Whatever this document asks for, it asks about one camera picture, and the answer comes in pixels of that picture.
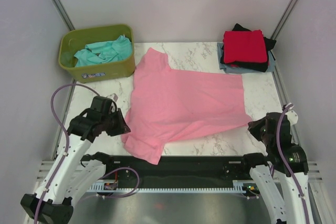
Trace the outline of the pink t shirt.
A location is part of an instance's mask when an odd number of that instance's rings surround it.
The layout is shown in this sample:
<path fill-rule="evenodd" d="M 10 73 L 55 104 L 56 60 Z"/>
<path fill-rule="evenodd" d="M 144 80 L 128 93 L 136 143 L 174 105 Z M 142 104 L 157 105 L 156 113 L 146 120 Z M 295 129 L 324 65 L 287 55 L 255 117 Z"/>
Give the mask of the pink t shirt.
<path fill-rule="evenodd" d="M 125 120 L 125 150 L 156 165 L 169 142 L 236 129 L 251 118 L 241 76 L 172 69 L 166 54 L 150 48 L 134 72 Z"/>

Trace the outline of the olive green plastic bin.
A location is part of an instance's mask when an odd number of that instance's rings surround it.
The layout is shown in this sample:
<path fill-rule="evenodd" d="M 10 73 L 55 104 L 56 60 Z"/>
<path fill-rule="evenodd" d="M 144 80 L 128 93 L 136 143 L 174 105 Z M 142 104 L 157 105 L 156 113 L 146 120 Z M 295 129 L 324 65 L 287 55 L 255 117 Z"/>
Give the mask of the olive green plastic bin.
<path fill-rule="evenodd" d="M 121 35 L 125 35 L 132 43 L 133 52 L 126 60 L 75 67 L 77 59 L 74 55 L 84 49 L 86 44 L 116 40 Z M 60 42 L 58 63 L 81 83 L 129 77 L 135 71 L 132 28 L 126 24 L 117 24 L 73 30 L 64 35 Z"/>

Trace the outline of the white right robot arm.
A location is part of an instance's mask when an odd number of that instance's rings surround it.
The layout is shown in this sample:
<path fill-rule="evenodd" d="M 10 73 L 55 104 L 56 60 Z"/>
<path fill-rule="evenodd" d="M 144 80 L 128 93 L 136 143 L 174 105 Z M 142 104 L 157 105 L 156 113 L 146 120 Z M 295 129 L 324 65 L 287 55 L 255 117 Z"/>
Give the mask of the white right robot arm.
<path fill-rule="evenodd" d="M 248 131 L 266 147 L 267 156 L 243 156 L 241 174 L 256 183 L 271 223 L 313 223 L 308 192 L 308 160 L 292 142 L 290 128 L 298 122 L 295 111 L 270 112 L 249 122 Z"/>

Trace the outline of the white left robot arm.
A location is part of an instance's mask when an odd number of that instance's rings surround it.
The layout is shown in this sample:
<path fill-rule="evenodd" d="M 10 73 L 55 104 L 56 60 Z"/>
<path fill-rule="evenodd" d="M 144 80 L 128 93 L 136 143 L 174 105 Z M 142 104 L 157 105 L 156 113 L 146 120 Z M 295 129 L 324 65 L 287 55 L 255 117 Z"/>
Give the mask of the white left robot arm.
<path fill-rule="evenodd" d="M 118 136 L 129 132 L 115 101 L 95 96 L 91 106 L 70 121 L 66 143 L 42 184 L 21 199 L 21 206 L 34 223 L 68 223 L 86 191 L 101 177 L 111 178 L 115 173 L 110 156 L 97 152 L 76 175 L 86 151 L 102 133 Z"/>

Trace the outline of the black folded t shirt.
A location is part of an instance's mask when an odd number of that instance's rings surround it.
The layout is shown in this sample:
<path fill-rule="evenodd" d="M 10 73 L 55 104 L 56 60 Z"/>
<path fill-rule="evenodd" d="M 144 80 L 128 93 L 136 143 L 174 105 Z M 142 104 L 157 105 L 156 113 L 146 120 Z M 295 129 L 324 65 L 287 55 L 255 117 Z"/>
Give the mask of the black folded t shirt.
<path fill-rule="evenodd" d="M 234 25 L 234 28 L 231 31 L 253 31 L 253 30 L 247 29 L 247 28 L 241 26 L 240 24 L 236 23 Z M 270 56 L 269 53 L 275 47 L 276 41 L 273 40 L 273 39 L 269 39 L 269 38 L 265 37 L 264 35 L 263 35 L 263 37 L 264 37 L 264 42 L 265 42 L 265 46 L 266 46 L 266 54 L 267 54 L 267 58 L 268 58 L 267 63 L 234 62 L 234 63 L 225 64 L 224 63 L 224 43 L 221 46 L 222 52 L 220 53 L 219 62 L 224 65 L 224 69 L 226 71 L 231 71 L 232 73 L 246 72 L 247 70 L 248 71 L 257 71 L 257 72 L 267 72 L 268 70 L 271 69 L 271 61 L 275 60 L 275 58 L 273 56 Z"/>

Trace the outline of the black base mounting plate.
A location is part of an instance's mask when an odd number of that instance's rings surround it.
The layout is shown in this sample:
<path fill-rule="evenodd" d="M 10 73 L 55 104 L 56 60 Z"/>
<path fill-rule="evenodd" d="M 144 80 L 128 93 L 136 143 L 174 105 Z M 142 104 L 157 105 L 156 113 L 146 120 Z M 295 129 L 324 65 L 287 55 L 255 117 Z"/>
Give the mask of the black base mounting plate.
<path fill-rule="evenodd" d="M 107 171 L 133 168 L 141 188 L 232 187 L 233 181 L 251 181 L 241 156 L 163 156 L 153 165 L 132 156 L 114 156 Z"/>

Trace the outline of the teal t shirt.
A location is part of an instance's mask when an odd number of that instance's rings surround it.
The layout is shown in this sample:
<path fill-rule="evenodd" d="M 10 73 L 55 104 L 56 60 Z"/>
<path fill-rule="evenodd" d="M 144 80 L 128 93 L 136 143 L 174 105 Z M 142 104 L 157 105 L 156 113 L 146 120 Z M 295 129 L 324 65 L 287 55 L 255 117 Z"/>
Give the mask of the teal t shirt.
<path fill-rule="evenodd" d="M 85 67 L 126 60 L 133 52 L 132 43 L 125 35 L 116 40 L 86 44 L 75 53 L 75 67 Z"/>

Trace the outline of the red folded t shirt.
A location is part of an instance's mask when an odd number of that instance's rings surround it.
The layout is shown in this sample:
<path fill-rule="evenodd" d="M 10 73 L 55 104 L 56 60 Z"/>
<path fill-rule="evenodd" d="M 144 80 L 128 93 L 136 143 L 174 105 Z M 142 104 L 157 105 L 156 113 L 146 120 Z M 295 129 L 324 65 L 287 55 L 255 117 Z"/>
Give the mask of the red folded t shirt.
<path fill-rule="evenodd" d="M 267 63 L 263 32 L 226 31 L 223 38 L 224 63 Z"/>

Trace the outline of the aluminium extrusion rail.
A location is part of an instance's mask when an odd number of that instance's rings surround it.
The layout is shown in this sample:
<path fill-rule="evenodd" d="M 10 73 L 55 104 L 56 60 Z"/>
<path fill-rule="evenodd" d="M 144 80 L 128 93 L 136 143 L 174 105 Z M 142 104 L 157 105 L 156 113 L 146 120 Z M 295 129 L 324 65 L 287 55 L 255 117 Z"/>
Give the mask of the aluminium extrusion rail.
<path fill-rule="evenodd" d="M 53 164 L 54 161 L 42 161 L 36 177 L 37 182 L 42 182 L 45 179 Z M 322 180 L 322 176 L 316 162 L 308 161 L 308 169 L 309 181 Z"/>

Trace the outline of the right aluminium frame post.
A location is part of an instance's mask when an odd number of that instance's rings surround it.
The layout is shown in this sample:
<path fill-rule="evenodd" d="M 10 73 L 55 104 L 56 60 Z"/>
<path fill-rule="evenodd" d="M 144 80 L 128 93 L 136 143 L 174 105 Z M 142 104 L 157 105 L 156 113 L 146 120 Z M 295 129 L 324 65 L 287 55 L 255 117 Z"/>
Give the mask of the right aluminium frame post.
<path fill-rule="evenodd" d="M 283 27 L 285 26 L 288 18 L 290 17 L 291 13 L 293 12 L 296 4 L 299 0 L 290 0 L 285 11 L 283 12 L 274 32 L 272 33 L 271 39 L 277 40 L 280 32 L 282 31 Z"/>

